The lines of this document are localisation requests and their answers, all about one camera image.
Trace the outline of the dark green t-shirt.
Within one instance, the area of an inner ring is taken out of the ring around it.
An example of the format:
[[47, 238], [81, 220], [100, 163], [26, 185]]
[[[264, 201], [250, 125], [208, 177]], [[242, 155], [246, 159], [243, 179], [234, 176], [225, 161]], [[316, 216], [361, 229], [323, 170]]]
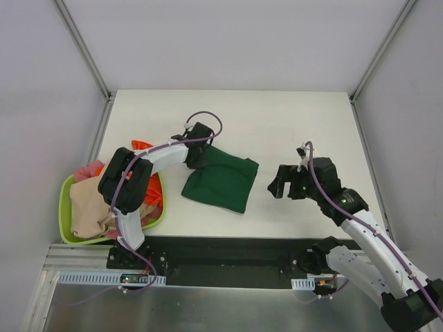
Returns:
[[259, 164], [216, 147], [206, 150], [207, 165], [189, 175], [181, 195], [191, 201], [244, 214]]

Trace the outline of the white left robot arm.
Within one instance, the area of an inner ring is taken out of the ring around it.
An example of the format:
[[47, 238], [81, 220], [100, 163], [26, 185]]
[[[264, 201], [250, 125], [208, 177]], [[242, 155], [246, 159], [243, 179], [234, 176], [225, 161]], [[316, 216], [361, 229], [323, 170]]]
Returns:
[[140, 248], [145, 241], [140, 212], [152, 175], [181, 163], [189, 168], [203, 166], [206, 148], [214, 137], [210, 127], [196, 122], [184, 134], [162, 145], [139, 150], [121, 147], [115, 151], [98, 192], [116, 218], [117, 241], [125, 248], [122, 260], [130, 268], [141, 268], [146, 261], [147, 254]]

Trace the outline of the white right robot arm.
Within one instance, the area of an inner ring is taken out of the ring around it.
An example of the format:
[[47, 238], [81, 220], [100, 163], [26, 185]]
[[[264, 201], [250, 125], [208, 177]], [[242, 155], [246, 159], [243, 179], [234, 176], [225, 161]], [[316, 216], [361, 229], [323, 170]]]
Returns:
[[286, 184], [290, 199], [315, 201], [369, 259], [365, 263], [342, 241], [327, 237], [300, 256], [300, 269], [313, 275], [330, 270], [342, 274], [377, 304], [392, 331], [418, 331], [442, 318], [442, 280], [430, 279], [398, 249], [363, 198], [342, 186], [329, 158], [280, 165], [267, 189], [281, 199]]

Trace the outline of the orange t-shirt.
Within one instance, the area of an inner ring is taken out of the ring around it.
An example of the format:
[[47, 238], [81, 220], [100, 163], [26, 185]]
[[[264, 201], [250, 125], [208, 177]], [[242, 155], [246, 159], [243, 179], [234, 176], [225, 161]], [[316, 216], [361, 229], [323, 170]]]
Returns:
[[128, 164], [138, 155], [126, 147], [116, 150], [107, 167], [101, 171], [98, 192], [106, 204], [113, 205], [124, 214], [133, 212], [142, 204], [163, 204], [163, 192], [158, 174], [153, 172], [153, 164], [139, 158], [128, 174], [124, 172]]

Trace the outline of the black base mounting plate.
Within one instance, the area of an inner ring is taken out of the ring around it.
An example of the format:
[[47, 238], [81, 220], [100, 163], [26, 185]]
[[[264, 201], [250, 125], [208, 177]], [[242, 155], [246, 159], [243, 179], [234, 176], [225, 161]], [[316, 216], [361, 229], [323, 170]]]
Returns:
[[164, 277], [168, 286], [288, 289], [292, 279], [332, 275], [316, 257], [320, 239], [146, 237], [131, 253], [112, 243], [106, 268], [144, 270]]

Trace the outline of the lime green plastic basket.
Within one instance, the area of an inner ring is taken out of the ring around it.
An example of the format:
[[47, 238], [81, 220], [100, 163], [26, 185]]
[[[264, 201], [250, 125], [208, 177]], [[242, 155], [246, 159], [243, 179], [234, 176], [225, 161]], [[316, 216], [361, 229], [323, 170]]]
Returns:
[[[112, 213], [97, 186], [101, 179], [101, 171], [106, 165], [95, 160], [85, 167], [74, 171], [62, 185], [59, 199], [59, 227], [63, 242], [71, 245], [97, 244], [114, 240], [117, 237], [116, 226]], [[160, 178], [162, 192], [163, 181]], [[142, 204], [140, 209], [143, 230], [158, 225], [164, 215], [163, 204]]]

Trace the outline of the left aluminium frame post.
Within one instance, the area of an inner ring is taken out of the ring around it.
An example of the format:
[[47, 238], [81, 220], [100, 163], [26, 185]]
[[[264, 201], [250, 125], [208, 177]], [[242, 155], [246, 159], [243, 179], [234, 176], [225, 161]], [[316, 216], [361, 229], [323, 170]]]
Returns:
[[93, 81], [95, 82], [98, 90], [100, 91], [103, 98], [108, 102], [111, 99], [111, 91], [109, 90], [100, 70], [94, 61], [92, 54], [90, 53], [88, 46], [86, 45], [80, 29], [70, 13], [70, 10], [63, 0], [52, 0], [51, 3], [54, 5], [58, 15], [60, 16], [63, 24], [65, 25], [69, 36], [71, 37], [75, 47], [80, 54], [88, 72], [90, 73]]

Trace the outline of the aluminium frame post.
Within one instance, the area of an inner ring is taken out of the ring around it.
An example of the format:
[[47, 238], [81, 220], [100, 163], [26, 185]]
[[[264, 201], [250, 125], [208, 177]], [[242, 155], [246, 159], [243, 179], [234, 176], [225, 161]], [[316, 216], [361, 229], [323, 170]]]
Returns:
[[88, 72], [90, 73], [93, 81], [95, 82], [98, 90], [100, 91], [103, 98], [108, 102], [111, 99], [111, 91], [109, 90], [100, 70], [94, 61], [92, 54], [90, 53], [88, 46], [86, 45], [80, 29], [70, 13], [70, 10], [63, 0], [52, 0], [51, 3], [54, 5], [58, 15], [60, 16], [63, 24], [65, 25], [69, 36], [71, 37], [75, 47], [80, 54]]
[[370, 80], [376, 73], [378, 67], [381, 65], [383, 58], [388, 54], [392, 43], [395, 41], [401, 29], [406, 24], [409, 17], [413, 14], [420, 2], [420, 0], [407, 0], [402, 5], [399, 13], [395, 17], [395, 20], [393, 21], [381, 44], [373, 55], [370, 63], [368, 64], [368, 67], [364, 71], [364, 74], [359, 80], [356, 88], [349, 95], [350, 103], [352, 105], [356, 103], [366, 86], [370, 83]]

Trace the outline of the aluminium front rail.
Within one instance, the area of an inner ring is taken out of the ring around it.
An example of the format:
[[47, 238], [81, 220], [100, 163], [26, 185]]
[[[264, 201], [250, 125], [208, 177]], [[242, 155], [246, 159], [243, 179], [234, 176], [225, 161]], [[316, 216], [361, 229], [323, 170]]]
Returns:
[[[174, 261], [194, 259], [198, 263], [214, 263], [220, 266], [238, 266], [241, 263], [269, 263], [273, 259], [283, 261], [290, 270], [296, 269], [298, 254], [281, 249], [265, 250], [241, 248], [184, 248], [173, 249], [156, 247], [148, 249], [146, 257], [153, 259], [153, 264], [164, 275]], [[145, 264], [129, 251], [115, 245], [69, 246], [54, 244], [49, 248], [44, 262], [44, 270], [58, 271], [105, 271], [105, 270], [142, 270]]]

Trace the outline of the right aluminium frame post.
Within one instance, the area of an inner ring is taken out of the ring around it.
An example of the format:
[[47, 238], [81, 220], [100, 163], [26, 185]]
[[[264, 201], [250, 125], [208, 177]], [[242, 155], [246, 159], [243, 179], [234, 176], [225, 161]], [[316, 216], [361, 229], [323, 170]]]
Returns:
[[364, 71], [364, 74], [359, 80], [356, 88], [349, 95], [350, 103], [352, 105], [356, 103], [366, 86], [370, 83], [370, 80], [376, 73], [378, 67], [381, 65], [383, 58], [388, 54], [392, 43], [395, 41], [401, 29], [406, 24], [409, 17], [413, 14], [420, 2], [420, 0], [407, 0], [402, 5], [399, 13], [395, 17], [395, 20], [393, 21], [381, 44], [373, 55], [370, 63], [368, 64], [368, 67]]

